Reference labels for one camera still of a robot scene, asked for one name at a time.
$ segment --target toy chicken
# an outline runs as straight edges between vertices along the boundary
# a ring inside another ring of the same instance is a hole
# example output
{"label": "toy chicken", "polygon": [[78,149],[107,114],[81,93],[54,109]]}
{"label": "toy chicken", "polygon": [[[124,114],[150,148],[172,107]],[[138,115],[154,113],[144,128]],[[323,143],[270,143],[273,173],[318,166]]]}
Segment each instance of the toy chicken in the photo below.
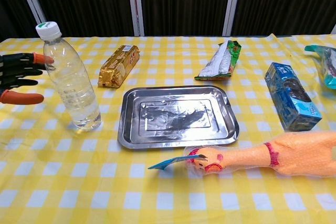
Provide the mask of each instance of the toy chicken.
{"label": "toy chicken", "polygon": [[203,175],[241,168],[271,167],[284,175],[336,175],[336,132],[291,132],[250,148],[192,147],[188,164]]}

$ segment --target teal plastic bag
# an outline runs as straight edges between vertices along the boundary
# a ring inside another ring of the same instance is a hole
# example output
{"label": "teal plastic bag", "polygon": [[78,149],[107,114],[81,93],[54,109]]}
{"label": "teal plastic bag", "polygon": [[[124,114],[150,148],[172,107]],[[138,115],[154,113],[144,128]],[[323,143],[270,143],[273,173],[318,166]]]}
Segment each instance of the teal plastic bag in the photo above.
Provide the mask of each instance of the teal plastic bag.
{"label": "teal plastic bag", "polygon": [[305,51],[316,52],[322,61],[324,84],[330,89],[336,89],[336,48],[310,45]]}

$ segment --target gold wrapped package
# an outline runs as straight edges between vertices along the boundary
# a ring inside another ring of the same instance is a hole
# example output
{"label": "gold wrapped package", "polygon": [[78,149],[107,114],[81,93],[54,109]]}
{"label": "gold wrapped package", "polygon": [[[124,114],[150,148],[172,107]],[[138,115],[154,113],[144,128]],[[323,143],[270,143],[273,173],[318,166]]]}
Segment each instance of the gold wrapped package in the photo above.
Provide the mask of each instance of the gold wrapped package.
{"label": "gold wrapped package", "polygon": [[137,46],[123,45],[100,68],[98,86],[118,88],[139,60]]}

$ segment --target robotic hand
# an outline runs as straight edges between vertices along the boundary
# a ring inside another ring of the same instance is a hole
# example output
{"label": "robotic hand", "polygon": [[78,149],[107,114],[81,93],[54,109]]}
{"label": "robotic hand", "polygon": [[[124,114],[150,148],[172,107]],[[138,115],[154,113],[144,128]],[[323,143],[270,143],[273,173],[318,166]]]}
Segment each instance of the robotic hand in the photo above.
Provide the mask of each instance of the robotic hand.
{"label": "robotic hand", "polygon": [[28,105],[43,102],[44,97],[41,94],[23,94],[9,90],[37,85],[35,80],[21,78],[41,75],[41,70],[46,70],[45,61],[53,62],[51,58],[36,53],[0,56],[0,103]]}

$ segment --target dark curtain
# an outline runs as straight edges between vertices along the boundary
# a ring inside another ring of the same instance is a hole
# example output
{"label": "dark curtain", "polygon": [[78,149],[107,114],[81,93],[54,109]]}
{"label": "dark curtain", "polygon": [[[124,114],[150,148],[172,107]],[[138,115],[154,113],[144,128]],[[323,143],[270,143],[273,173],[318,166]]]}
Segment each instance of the dark curtain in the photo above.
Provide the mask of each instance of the dark curtain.
{"label": "dark curtain", "polygon": [[238,0],[232,35],[329,34],[336,0]]}
{"label": "dark curtain", "polygon": [[227,0],[141,0],[147,36],[222,35]]}
{"label": "dark curtain", "polygon": [[0,41],[36,37],[35,26],[26,0],[0,0]]}
{"label": "dark curtain", "polygon": [[130,0],[39,0],[63,36],[133,36]]}

